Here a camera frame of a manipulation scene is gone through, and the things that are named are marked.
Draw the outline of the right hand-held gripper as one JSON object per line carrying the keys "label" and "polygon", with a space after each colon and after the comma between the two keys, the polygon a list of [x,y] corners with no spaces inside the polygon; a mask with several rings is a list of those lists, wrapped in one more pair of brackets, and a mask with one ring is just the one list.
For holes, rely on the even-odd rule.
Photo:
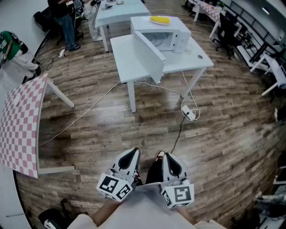
{"label": "right hand-held gripper", "polygon": [[175,179],[160,185],[160,194],[167,208],[181,208],[194,202],[194,185],[190,183],[186,164],[177,156],[165,153],[162,161],[163,179]]}

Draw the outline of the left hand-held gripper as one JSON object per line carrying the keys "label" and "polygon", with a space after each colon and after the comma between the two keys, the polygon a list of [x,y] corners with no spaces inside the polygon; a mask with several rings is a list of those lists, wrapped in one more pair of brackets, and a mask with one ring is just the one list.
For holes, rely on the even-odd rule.
{"label": "left hand-held gripper", "polygon": [[140,154],[139,148],[131,148],[117,155],[112,169],[101,174],[97,190],[106,198],[123,202],[138,183],[133,175],[139,167]]}

